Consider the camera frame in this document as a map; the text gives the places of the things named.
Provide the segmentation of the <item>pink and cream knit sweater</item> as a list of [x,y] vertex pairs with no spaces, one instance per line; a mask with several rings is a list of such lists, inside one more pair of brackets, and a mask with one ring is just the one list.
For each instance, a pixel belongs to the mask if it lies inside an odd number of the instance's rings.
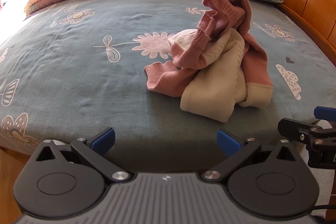
[[265,108],[273,84],[268,58],[249,34],[248,0],[203,0],[197,28],[171,38],[172,59],[145,67],[147,88],[178,97],[183,111],[228,121],[236,105]]

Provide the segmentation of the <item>blue floral bed sheet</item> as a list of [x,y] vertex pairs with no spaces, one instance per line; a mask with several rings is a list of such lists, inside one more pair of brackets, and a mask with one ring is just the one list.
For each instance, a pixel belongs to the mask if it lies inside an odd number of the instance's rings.
[[1,146],[30,155],[45,139],[68,143],[111,127],[108,159],[133,172],[171,172],[222,161],[221,128],[275,143],[280,119],[314,123],[315,107],[335,106],[335,66],[276,7],[253,0],[251,8],[272,100],[261,110],[236,106],[224,124],[146,88],[144,67],[165,62],[168,38],[197,26],[202,0],[68,0],[6,16],[1,33],[17,33],[1,45]]

